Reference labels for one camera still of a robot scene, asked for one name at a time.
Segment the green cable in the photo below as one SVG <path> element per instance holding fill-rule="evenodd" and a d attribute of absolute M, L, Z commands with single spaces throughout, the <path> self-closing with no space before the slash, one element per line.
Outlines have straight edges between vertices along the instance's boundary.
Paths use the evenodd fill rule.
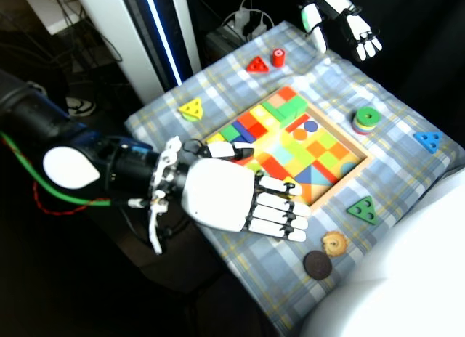
<path fill-rule="evenodd" d="M 8 135 L 0 131 L 0 136 L 3 137 L 7 145 L 11 148 L 12 152 L 16 155 L 16 158 L 20 161 L 21 165 L 24 166 L 28 173 L 31 174 L 31 176 L 37 181 L 37 183 L 39 183 L 48 193 L 50 193 L 54 197 L 78 205 L 89 204 L 89 206 L 111 206 L 110 200 L 96 200 L 92 203 L 92 200 L 71 197 L 69 195 L 61 193 L 59 190 L 56 190 L 45 179 L 43 179 L 41 175 L 39 175 L 35 168 L 28 162 L 28 160 L 21 153 L 20 149 L 15 144 L 15 142 L 12 139 L 10 139 Z"/>

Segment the plaid tablecloth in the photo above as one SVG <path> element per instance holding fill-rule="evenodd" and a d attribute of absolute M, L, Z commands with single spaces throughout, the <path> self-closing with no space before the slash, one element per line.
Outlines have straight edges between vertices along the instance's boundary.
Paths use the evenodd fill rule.
<path fill-rule="evenodd" d="M 287 52 L 286 65 L 281 69 L 270 64 L 271 52 L 278 47 Z M 269 73 L 245 71 L 257 55 L 270 65 Z M 437 131 L 436 127 L 350 62 L 333 52 L 318 54 L 302 32 L 289 23 L 281 23 L 165 93 L 132 115 L 126 125 L 136 138 L 161 150 L 174 135 L 182 140 L 204 138 L 288 84 L 326 112 L 376 159 L 310 217 L 304 243 L 201 227 L 282 334 L 287 334 L 334 288 L 434 181 L 465 163 L 464 150 L 445 135 L 440 149 L 433 155 L 428 153 L 413 133 Z M 181 117 L 177 108 L 194 97 L 201 98 L 204 115 L 201 121 L 191 123 Z M 382 120 L 374 133 L 364 137 L 354 133 L 350 121 L 355 111 L 366 105 L 375 107 Z M 366 195 L 373 197 L 381 220 L 376 226 L 346 212 Z M 330 277 L 315 281 L 305 273 L 302 259 L 311 250 L 321 249 L 321 238 L 330 230 L 344 233 L 349 248 L 344 256 L 332 260 Z"/>

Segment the red cylinder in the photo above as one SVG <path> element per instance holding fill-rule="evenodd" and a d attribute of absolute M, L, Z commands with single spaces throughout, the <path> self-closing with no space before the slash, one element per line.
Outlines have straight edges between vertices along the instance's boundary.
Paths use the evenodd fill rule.
<path fill-rule="evenodd" d="M 273 53 L 271 56 L 271 63 L 275 67 L 283 67 L 285 58 L 286 58 L 286 52 L 284 50 L 275 49 L 273 50 Z"/>

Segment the red triangle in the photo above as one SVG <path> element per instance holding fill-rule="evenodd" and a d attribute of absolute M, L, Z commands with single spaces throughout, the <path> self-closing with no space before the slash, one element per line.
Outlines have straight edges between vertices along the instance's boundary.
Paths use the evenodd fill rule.
<path fill-rule="evenodd" d="M 247 66 L 248 72 L 268 72 L 270 69 L 260 56 L 255 57 Z"/>

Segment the orange circle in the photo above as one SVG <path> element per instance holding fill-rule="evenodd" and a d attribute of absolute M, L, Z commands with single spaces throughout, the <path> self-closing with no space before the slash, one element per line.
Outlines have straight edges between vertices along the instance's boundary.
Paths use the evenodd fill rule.
<path fill-rule="evenodd" d="M 303 141 L 304 139 L 307 138 L 307 132 L 304 129 L 295 129 L 292 132 L 292 136 L 294 136 L 294 139 Z"/>

